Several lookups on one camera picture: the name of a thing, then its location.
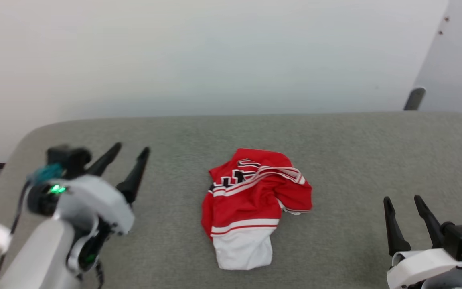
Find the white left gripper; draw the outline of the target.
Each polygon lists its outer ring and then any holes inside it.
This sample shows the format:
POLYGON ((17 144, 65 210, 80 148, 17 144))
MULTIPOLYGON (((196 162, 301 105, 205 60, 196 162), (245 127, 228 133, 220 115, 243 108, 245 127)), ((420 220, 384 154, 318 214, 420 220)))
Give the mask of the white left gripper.
POLYGON ((126 179, 116 188, 98 176, 102 176, 107 167, 117 157, 122 144, 115 143, 106 153, 95 161, 86 174, 72 180, 54 180, 64 191, 53 213, 54 219, 68 222, 76 229, 95 234, 99 223, 110 226, 111 232, 127 235, 135 220, 129 204, 136 200, 150 148, 145 147, 136 158, 132 170, 126 179))

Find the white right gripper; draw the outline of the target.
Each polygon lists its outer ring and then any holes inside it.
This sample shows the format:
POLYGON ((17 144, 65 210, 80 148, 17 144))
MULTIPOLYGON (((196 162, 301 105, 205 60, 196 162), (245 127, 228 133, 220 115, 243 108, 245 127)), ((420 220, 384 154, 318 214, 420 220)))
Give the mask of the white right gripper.
POLYGON ((383 199, 387 245, 392 258, 392 267, 387 272, 390 289, 462 289, 462 261, 457 261, 443 248, 444 236, 440 223, 421 196, 414 202, 419 216, 424 220, 432 249, 411 251, 395 218, 391 199, 383 199))

